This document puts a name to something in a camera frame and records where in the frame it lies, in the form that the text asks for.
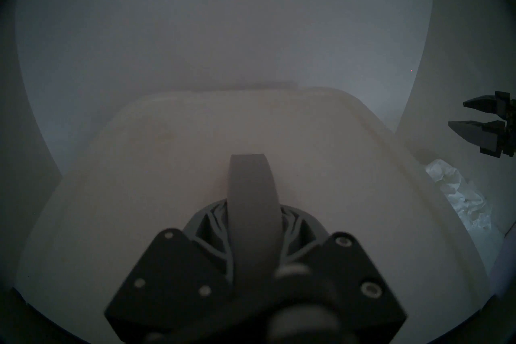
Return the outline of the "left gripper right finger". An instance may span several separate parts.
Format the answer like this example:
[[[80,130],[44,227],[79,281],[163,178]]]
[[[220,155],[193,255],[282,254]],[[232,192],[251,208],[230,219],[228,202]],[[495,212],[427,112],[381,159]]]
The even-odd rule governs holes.
[[[391,343],[406,312],[358,239],[328,232],[311,214],[281,205],[283,246],[280,267],[306,265],[329,283],[358,343]]]

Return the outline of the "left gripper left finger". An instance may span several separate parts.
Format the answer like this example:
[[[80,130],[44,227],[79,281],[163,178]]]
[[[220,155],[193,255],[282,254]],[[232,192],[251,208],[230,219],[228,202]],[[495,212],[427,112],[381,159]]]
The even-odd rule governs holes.
[[[182,229],[159,232],[104,316],[123,343],[144,343],[193,324],[235,297],[239,266],[227,200],[196,212]]]

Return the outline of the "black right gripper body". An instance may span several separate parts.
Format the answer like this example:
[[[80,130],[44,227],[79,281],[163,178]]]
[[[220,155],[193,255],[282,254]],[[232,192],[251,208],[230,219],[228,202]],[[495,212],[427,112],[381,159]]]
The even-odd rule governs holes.
[[[505,117],[506,127],[502,153],[513,157],[515,154],[515,99],[510,99],[507,102]]]

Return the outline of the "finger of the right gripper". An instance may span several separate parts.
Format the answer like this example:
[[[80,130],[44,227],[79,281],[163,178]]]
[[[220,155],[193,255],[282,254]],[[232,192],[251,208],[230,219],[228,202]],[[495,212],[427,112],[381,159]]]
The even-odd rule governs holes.
[[[506,124],[504,121],[482,123],[478,121],[449,121],[448,127],[468,143],[477,147],[482,154],[500,157],[504,142]]]
[[[496,91],[494,95],[483,95],[463,102],[464,108],[495,114],[508,120],[510,114],[510,93]]]

